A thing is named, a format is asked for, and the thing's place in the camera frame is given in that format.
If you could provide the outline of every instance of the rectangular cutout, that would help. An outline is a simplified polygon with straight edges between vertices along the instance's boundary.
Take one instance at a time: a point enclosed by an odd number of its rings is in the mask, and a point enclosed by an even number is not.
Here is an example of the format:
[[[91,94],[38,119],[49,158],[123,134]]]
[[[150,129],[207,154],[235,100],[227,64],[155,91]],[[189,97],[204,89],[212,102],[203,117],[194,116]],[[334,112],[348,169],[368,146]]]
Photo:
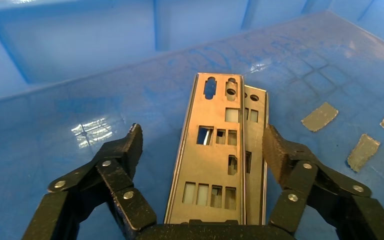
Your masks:
[[[199,126],[196,144],[210,145],[211,138],[213,137],[213,129],[212,126]]]
[[[211,200],[209,203],[210,207],[218,209],[222,207],[222,189],[222,186],[211,186]]]
[[[226,187],[226,198],[224,200],[224,208],[236,210],[236,188]]]
[[[237,132],[235,130],[229,130],[227,134],[227,144],[234,146],[238,144]]]
[[[227,174],[235,175],[238,172],[238,159],[234,155],[229,155],[227,164]]]
[[[239,109],[226,108],[224,121],[229,123],[239,123]]]
[[[198,184],[198,196],[196,197],[196,205],[206,206],[208,201],[208,184]]]
[[[245,107],[245,110],[243,111],[243,114],[245,115],[245,120],[248,120],[248,112],[250,110],[248,108]]]
[[[225,144],[226,143],[226,130],[217,129],[217,136],[215,139],[216,144]]]
[[[247,174],[251,173],[251,157],[252,157],[252,153],[250,151],[246,151],[245,152],[245,169]]]
[[[251,109],[251,115],[249,116],[252,122],[258,123],[258,111]]]
[[[194,202],[195,182],[186,182],[184,184],[183,200],[184,204],[192,204]]]

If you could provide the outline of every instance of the oval cutout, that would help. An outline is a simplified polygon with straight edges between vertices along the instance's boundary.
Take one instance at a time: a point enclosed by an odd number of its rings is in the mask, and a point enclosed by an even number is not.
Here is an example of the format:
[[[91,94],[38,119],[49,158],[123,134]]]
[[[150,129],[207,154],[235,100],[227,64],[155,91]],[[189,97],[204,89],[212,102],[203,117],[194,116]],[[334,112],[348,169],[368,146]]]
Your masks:
[[[251,96],[249,96],[249,98],[252,100],[252,101],[254,101],[254,102],[257,102],[258,100],[260,100],[259,99],[259,97],[257,96],[257,95],[251,95]]]
[[[236,94],[236,91],[233,90],[232,88],[227,89],[226,92],[227,92],[227,94],[229,94],[229,95],[235,95],[235,94]]]

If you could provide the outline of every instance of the bin floor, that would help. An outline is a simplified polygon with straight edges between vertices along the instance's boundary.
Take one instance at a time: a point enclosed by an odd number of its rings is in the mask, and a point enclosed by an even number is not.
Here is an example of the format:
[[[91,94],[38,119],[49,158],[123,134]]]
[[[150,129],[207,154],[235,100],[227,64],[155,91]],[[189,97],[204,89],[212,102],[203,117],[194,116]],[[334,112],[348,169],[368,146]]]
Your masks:
[[[370,187],[384,206],[384,42],[323,12],[0,100],[0,239],[20,239],[48,183],[90,161],[132,123],[144,136],[135,187],[161,223],[197,72],[242,74],[246,84],[268,90],[269,122]],[[339,114],[310,132],[301,120],[324,102]],[[346,160],[362,134],[380,147],[355,173]],[[281,191],[271,173],[267,189],[270,214]],[[337,239],[321,219],[307,207],[297,239]],[[78,238],[121,236],[100,206]]]

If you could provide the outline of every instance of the metal rivet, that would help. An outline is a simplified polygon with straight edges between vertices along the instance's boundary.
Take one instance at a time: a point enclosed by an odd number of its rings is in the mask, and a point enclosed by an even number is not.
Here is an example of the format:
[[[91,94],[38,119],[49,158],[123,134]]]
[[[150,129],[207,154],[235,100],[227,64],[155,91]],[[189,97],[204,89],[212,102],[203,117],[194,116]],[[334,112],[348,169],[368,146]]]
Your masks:
[[[352,186],[352,188],[357,192],[360,192],[360,193],[364,192],[364,189],[359,185],[354,185]]]
[[[102,163],[102,166],[104,166],[104,167],[108,167],[109,165],[111,165],[111,161],[110,160],[104,161]]]
[[[59,189],[59,188],[63,187],[65,184],[66,184],[66,181],[64,181],[64,180],[59,181],[59,182],[55,183],[54,188]]]
[[[131,199],[133,197],[133,192],[132,191],[128,191],[126,192],[124,195],[123,195],[123,198],[124,199]]]
[[[287,196],[287,198],[289,199],[289,200],[291,200],[292,202],[296,202],[296,201],[298,201],[298,197],[297,197],[297,195],[295,195],[295,194],[289,194],[288,196]]]
[[[304,166],[304,168],[306,168],[306,169],[312,169],[312,168],[313,168],[313,166],[311,166],[311,165],[308,164],[308,163],[304,163],[303,166]]]

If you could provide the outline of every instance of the metal plate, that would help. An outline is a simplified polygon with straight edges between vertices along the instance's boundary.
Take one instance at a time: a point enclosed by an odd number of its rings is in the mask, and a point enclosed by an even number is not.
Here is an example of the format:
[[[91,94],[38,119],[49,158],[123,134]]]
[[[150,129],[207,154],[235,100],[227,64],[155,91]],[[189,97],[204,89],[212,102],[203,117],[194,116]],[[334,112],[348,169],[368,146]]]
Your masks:
[[[246,224],[266,222],[267,163],[263,159],[263,132],[269,121],[265,90],[245,85],[245,206]]]
[[[199,73],[195,78],[165,223],[264,224],[268,97],[264,90],[242,86],[241,75]],[[233,143],[231,131],[238,137]]]
[[[165,223],[245,222],[243,88],[241,75],[197,74]]]

